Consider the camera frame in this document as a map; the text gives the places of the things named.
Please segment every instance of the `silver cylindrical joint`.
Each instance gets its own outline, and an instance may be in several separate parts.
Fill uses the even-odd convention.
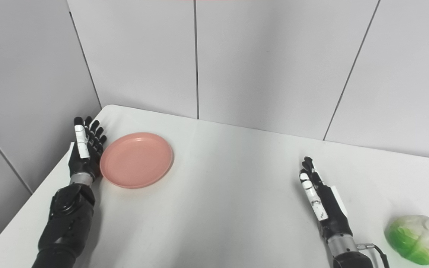
[[[336,234],[327,240],[327,245],[334,257],[350,251],[359,251],[350,234]]]
[[[70,177],[70,184],[80,183],[91,187],[92,182],[93,182],[92,176],[90,176],[89,173],[85,173],[85,172],[75,173]]]

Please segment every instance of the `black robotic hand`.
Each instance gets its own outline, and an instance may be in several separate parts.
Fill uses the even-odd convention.
[[[54,195],[49,221],[39,239],[39,253],[32,268],[72,268],[89,236],[95,197],[92,182],[100,176],[104,129],[99,121],[74,119],[77,142],[70,158],[70,183]]]
[[[71,177],[77,173],[88,173],[95,180],[100,176],[100,158],[107,137],[100,136],[104,129],[100,127],[99,121],[95,120],[90,125],[91,122],[92,117],[87,117],[85,122],[82,117],[74,119],[77,142],[69,158]]]

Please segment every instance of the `white wall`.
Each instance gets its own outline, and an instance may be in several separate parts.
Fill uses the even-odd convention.
[[[65,1],[0,0],[0,231],[99,110]]]
[[[197,117],[193,1],[68,2],[102,106]]]
[[[327,140],[429,156],[429,1],[382,1]]]
[[[197,1],[200,119],[322,139],[376,3]]]

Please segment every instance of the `black cable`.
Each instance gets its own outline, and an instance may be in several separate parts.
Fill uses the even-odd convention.
[[[378,254],[380,254],[380,258],[382,258],[383,267],[390,268],[390,264],[388,264],[388,260],[387,260],[387,255],[385,255],[378,246],[374,245],[374,247],[378,251]]]

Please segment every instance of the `green cabbage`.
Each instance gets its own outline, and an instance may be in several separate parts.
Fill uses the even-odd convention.
[[[429,217],[399,217],[387,228],[385,236],[404,258],[422,265],[429,264]]]

